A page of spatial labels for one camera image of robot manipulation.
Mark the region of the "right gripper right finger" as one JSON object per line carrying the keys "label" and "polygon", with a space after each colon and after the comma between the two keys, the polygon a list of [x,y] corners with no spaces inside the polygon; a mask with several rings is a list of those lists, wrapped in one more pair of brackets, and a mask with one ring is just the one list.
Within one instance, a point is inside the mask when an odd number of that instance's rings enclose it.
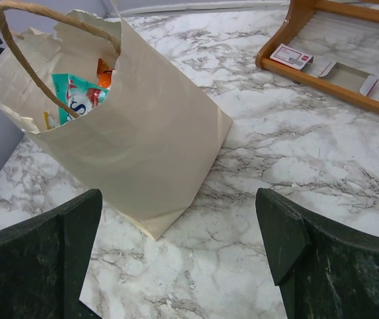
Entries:
{"label": "right gripper right finger", "polygon": [[260,188],[255,208],[287,318],[379,318],[379,237]]}

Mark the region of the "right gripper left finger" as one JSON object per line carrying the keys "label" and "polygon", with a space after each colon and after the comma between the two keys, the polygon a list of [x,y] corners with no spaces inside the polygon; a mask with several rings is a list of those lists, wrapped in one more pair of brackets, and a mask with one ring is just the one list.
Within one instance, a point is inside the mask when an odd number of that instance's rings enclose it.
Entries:
{"label": "right gripper left finger", "polygon": [[102,213],[90,189],[0,230],[0,318],[97,318],[80,301]]}

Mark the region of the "teal candy bag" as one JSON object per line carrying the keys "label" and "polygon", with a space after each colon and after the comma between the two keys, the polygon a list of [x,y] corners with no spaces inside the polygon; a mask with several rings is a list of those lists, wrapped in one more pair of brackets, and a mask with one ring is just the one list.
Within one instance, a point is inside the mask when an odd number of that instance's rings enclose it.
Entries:
{"label": "teal candy bag", "polygon": [[83,116],[103,103],[109,93],[108,88],[93,84],[73,74],[53,74],[51,76],[57,98]]}

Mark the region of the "orange snack bag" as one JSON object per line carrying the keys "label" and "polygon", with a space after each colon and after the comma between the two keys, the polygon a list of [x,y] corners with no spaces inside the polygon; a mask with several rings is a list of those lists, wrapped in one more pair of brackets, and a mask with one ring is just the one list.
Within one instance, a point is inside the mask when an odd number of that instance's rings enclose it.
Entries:
{"label": "orange snack bag", "polygon": [[98,59],[96,75],[98,79],[98,85],[100,87],[110,89],[113,71],[114,69],[110,68],[103,59]]}

